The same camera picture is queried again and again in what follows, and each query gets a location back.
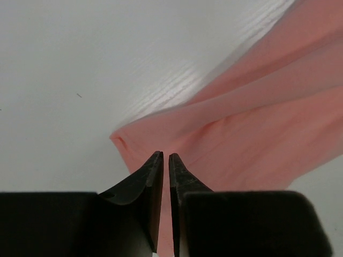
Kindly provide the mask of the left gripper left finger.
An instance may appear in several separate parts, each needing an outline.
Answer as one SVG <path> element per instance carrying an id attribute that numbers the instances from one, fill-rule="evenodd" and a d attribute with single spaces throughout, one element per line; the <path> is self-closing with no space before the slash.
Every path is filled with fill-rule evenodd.
<path id="1" fill-rule="evenodd" d="M 163 152 L 100 193 L 98 253 L 155 253 L 163 187 Z"/>

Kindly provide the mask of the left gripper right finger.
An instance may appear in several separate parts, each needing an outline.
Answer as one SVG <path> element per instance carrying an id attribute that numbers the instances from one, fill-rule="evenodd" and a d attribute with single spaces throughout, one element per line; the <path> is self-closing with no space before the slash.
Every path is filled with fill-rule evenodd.
<path id="1" fill-rule="evenodd" d="M 174 256 L 181 256 L 180 243 L 184 227 L 182 201 L 184 195 L 190 192 L 212 192 L 212 190 L 186 168 L 177 153 L 169 156 L 168 166 Z"/>

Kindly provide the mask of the pink t shirt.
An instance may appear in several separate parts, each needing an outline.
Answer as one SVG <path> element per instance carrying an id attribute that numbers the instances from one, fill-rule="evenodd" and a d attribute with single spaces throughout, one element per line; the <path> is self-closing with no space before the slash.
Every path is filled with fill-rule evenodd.
<path id="1" fill-rule="evenodd" d="M 130 172 L 177 153 L 216 191 L 283 190 L 342 154 L 342 1 L 297 1 L 187 103 L 111 135 Z"/>

